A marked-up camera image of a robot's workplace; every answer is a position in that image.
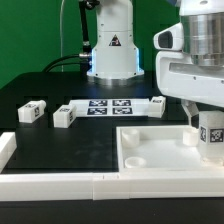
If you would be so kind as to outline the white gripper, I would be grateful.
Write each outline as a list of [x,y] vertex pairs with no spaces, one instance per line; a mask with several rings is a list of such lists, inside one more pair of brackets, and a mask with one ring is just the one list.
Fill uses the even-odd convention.
[[167,0],[180,21],[157,33],[156,79],[166,96],[183,99],[188,124],[199,126],[195,102],[224,108],[224,0]]

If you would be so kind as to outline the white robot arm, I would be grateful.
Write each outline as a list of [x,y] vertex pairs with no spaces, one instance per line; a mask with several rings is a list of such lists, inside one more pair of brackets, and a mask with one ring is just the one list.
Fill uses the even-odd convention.
[[[224,108],[224,0],[167,0],[180,21],[155,34],[156,81],[166,96],[179,98],[188,116],[197,103]],[[133,42],[132,0],[79,0],[80,13],[97,14],[97,44],[85,38],[87,77],[123,85],[140,77],[139,49]]]

